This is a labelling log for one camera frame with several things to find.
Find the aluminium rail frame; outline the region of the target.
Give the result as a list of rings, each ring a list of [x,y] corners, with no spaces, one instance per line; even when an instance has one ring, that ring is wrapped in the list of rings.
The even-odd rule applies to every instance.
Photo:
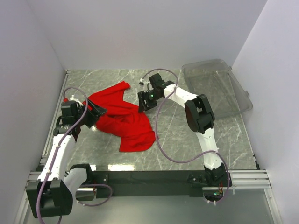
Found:
[[[273,223],[279,224],[282,222],[277,214],[276,203],[271,194],[271,183],[266,170],[264,169],[245,169],[245,170],[228,170],[228,180],[232,182],[232,186],[220,186],[217,189],[204,188],[202,198],[211,204],[217,204],[224,200],[229,192],[235,192],[238,189],[252,190],[262,189],[267,198],[267,204],[271,213]],[[92,180],[86,185],[79,187],[75,194],[73,203],[79,203],[85,207],[91,206],[91,200],[96,198],[103,199],[107,202],[112,196],[113,190],[106,184],[97,184]]]

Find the clear plastic bin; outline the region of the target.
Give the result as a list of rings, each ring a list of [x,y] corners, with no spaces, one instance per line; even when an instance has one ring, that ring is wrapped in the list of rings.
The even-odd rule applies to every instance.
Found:
[[[242,114],[253,108],[249,94],[221,59],[182,66],[189,92],[207,96],[216,119]]]

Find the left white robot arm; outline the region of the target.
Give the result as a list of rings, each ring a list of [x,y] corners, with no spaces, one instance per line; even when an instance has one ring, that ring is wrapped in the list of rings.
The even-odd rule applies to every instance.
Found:
[[[107,113],[91,100],[65,100],[61,103],[61,116],[53,131],[53,144],[46,164],[37,180],[26,188],[33,213],[38,219],[70,214],[77,189],[93,183],[89,164],[77,164],[66,174],[67,161],[80,134],[81,127],[95,125]]]

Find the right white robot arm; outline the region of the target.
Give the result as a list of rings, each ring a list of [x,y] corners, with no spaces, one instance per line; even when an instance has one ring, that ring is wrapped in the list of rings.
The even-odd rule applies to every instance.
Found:
[[[219,155],[219,148],[214,137],[215,116],[206,95],[195,95],[177,86],[177,82],[164,81],[160,74],[156,73],[149,77],[152,89],[138,92],[138,112],[142,113],[157,106],[157,101],[163,98],[163,102],[158,106],[156,115],[166,100],[171,100],[182,106],[185,110],[186,121],[189,128],[198,138],[202,153],[186,161],[176,161],[169,157],[158,140],[155,138],[161,153],[168,160],[174,163],[189,163],[195,159],[204,157],[204,181],[203,184],[216,186],[222,181],[224,175],[228,175],[228,168],[222,157]]]

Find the black base crossbar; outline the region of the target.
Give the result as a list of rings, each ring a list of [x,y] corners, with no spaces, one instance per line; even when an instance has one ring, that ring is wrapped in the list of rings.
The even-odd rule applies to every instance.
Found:
[[[112,196],[202,197],[204,188],[232,186],[227,175],[213,180],[204,170],[93,171],[97,184],[106,184]]]

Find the red t shirt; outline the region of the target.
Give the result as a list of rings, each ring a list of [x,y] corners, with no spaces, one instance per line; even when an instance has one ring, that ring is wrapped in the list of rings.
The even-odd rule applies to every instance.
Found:
[[[120,137],[119,151],[122,153],[142,152],[155,142],[155,132],[145,113],[138,106],[124,101],[125,90],[130,85],[122,81],[88,97],[96,105],[107,109],[96,123],[98,130]]]

